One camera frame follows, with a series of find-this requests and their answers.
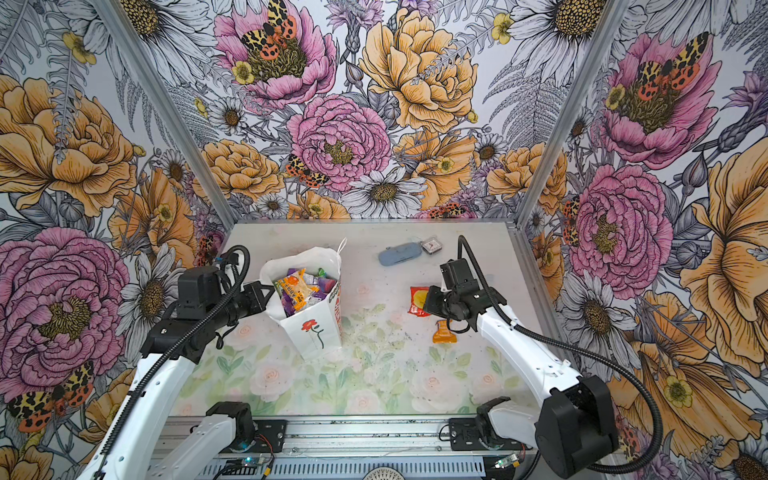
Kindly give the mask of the small orange snack packet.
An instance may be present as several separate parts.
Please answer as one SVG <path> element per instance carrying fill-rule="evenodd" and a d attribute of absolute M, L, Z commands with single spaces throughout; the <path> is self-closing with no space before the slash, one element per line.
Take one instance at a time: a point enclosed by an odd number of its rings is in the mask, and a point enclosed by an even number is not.
<path fill-rule="evenodd" d="M 274 282 L 276 289 L 283 298 L 287 298 L 294 311 L 305 308 L 309 299 L 320 291 L 304 269 L 297 270 L 286 277 Z"/>

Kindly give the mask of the pink Fox's candy bag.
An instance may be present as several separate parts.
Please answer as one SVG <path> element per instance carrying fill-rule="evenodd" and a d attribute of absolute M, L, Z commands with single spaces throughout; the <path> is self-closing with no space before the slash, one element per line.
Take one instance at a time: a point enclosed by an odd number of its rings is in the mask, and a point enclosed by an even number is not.
<path fill-rule="evenodd" d="M 293 272 L 295 272 L 297 270 L 301 270 L 301 269 L 289 269 L 288 270 L 288 274 L 291 274 L 291 273 L 293 273 Z M 293 316 L 294 314 L 296 314 L 296 313 L 298 313 L 298 312 L 300 312 L 302 310 L 305 310 L 308 307 L 314 306 L 314 305 L 320 303 L 321 301 L 325 300 L 330 295 L 330 293 L 333 291 L 333 289 L 336 287 L 336 285 L 338 283 L 338 281 L 336 279 L 334 279 L 332 277 L 329 277 L 328 274 L 322 268 L 320 268 L 316 273 L 310 273 L 306 269 L 304 269 L 304 270 L 305 270 L 305 273 L 308 276 L 308 280 L 312 279 L 313 282 L 316 285 L 319 286 L 320 291 L 318 293 L 314 294 L 309 299 L 308 304 L 307 304 L 307 306 L 305 308 L 303 308 L 303 309 L 301 309 L 299 311 L 294 311 L 292 306 L 291 306 L 291 304 L 289 303 L 288 299 L 287 298 L 283 298 L 281 296 L 281 294 L 279 293 L 279 291 L 276 289 L 276 291 L 280 295 L 281 304 L 282 304 L 283 310 L 284 310 L 284 312 L 285 312 L 287 317 Z"/>

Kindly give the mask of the white paper bag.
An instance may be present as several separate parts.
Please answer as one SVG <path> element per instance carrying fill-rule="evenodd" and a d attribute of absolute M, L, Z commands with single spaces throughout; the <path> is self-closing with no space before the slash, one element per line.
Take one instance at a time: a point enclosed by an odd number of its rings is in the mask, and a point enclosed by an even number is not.
<path fill-rule="evenodd" d="M 341 253 L 338 247 L 313 247 L 268 261 L 260 281 L 274 288 L 266 314 L 309 362 L 341 347 Z"/>

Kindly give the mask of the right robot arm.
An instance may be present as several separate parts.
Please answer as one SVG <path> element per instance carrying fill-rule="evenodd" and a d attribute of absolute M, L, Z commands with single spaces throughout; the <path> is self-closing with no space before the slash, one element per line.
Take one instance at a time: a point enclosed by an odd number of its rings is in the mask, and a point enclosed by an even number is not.
<path fill-rule="evenodd" d="M 488 449 L 499 449 L 507 441 L 534 447 L 564 479 L 613 453 L 618 431 L 606 384 L 583 376 L 534 339 L 503 296 L 480 286 L 466 259 L 450 260 L 440 270 L 443 283 L 430 287 L 425 311 L 466 322 L 515 368 L 536 401 L 532 407 L 520 407 L 497 397 L 479 406 L 479 443 Z"/>

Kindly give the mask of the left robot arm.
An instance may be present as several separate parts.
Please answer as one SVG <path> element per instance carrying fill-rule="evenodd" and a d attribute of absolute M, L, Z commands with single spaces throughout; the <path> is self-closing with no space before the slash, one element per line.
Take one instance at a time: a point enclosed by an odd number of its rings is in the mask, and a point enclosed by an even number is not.
<path fill-rule="evenodd" d="M 258 281 L 245 283 L 250 265 L 249 250 L 235 245 L 213 266 L 181 275 L 178 299 L 145 339 L 134 380 L 82 479 L 145 478 L 172 407 L 207 346 L 222 346 L 219 331 L 264 312 L 274 293 Z"/>

